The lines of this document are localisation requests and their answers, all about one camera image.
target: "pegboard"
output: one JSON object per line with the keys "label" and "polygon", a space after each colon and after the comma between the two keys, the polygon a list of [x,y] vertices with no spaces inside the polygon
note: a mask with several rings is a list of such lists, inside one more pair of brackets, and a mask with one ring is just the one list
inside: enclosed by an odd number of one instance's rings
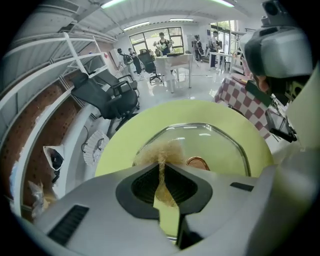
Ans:
{"label": "pegboard", "polygon": [[26,168],[23,186],[23,204],[32,206],[35,199],[31,194],[28,181],[42,182],[45,194],[52,193],[52,169],[43,151],[43,146],[58,146],[81,108],[69,97],[54,112],[35,142]]}
{"label": "pegboard", "polygon": [[7,197],[13,198],[10,193],[9,177],[15,161],[19,160],[20,152],[36,124],[37,117],[46,106],[52,104],[64,92],[64,87],[56,81],[28,104],[11,127],[0,152],[2,185]]}

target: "window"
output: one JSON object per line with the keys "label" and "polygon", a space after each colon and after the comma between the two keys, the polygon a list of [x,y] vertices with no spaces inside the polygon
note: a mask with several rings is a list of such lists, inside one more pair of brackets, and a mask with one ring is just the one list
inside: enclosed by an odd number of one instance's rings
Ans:
{"label": "window", "polygon": [[231,31],[236,31],[237,23],[236,20],[225,20],[216,23],[211,23],[211,36],[214,31],[218,31],[218,40],[222,42],[222,49],[220,52],[225,54],[232,54],[235,52],[236,45],[236,34]]}
{"label": "window", "polygon": [[161,28],[130,36],[134,51],[137,54],[139,54],[141,49],[149,49],[154,51],[154,42],[159,42],[160,32],[164,33],[165,39],[173,40],[172,48],[174,52],[184,52],[184,41],[182,37],[181,27]]}
{"label": "window", "polygon": [[151,49],[154,51],[155,47],[153,46],[153,44],[154,44],[154,42],[159,42],[159,40],[160,40],[159,33],[161,33],[161,32],[164,33],[165,39],[168,39],[168,40],[170,39],[169,32],[168,32],[167,28],[152,30],[152,31],[148,31],[148,32],[143,33],[148,49]]}

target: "plastic bag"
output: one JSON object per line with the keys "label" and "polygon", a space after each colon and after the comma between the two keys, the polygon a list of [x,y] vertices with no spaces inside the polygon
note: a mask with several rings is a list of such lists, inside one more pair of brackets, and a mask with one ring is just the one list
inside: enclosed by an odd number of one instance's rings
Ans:
{"label": "plastic bag", "polygon": [[33,219],[36,219],[48,208],[52,201],[55,201],[55,198],[52,196],[47,198],[47,196],[45,196],[42,182],[40,183],[40,186],[29,180],[28,183],[31,193],[35,198],[35,202],[32,205],[33,210],[31,216]]}

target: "white desk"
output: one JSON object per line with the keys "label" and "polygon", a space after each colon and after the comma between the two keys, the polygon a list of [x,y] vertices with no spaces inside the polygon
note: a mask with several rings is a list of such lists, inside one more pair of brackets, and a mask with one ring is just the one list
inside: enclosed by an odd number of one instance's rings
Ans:
{"label": "white desk", "polygon": [[161,80],[164,81],[164,77],[170,85],[171,93],[175,92],[174,83],[172,83],[171,70],[176,70],[177,80],[179,81],[179,68],[187,68],[189,70],[189,88],[191,88],[191,71],[192,61],[194,59],[193,54],[183,54],[175,57],[156,57],[154,60],[155,70],[161,74]]}
{"label": "white desk", "polygon": [[222,70],[225,68],[225,58],[229,57],[231,58],[230,61],[230,67],[229,67],[229,74],[231,73],[231,66],[233,63],[233,56],[231,54],[226,54],[226,53],[221,53],[221,52],[209,52],[209,65],[211,65],[211,58],[212,58],[212,54],[218,56],[218,68],[216,69],[216,73],[219,73],[219,71],[221,70],[221,66],[222,66]]}

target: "black vent slot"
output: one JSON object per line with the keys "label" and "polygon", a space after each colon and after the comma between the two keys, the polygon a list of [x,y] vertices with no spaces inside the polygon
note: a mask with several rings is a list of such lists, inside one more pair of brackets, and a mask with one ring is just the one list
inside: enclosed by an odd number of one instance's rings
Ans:
{"label": "black vent slot", "polygon": [[48,237],[65,246],[72,237],[81,221],[89,211],[88,207],[75,205],[68,213],[59,221],[59,223],[50,231]]}

